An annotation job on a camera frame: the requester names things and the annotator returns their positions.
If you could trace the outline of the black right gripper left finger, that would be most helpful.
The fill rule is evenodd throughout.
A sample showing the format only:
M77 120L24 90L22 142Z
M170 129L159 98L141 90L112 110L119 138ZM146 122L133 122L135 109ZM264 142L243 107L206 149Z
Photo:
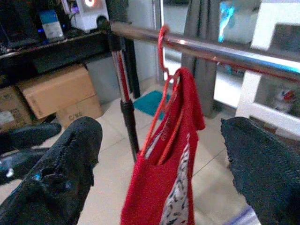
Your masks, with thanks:
M101 124L75 120L0 206L2 225L76 225L98 163Z

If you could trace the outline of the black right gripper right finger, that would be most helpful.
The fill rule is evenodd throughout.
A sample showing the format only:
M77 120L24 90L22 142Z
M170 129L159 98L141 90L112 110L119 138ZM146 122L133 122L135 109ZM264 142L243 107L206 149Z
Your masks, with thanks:
M262 225L300 223L300 156L245 117L221 120L233 184Z

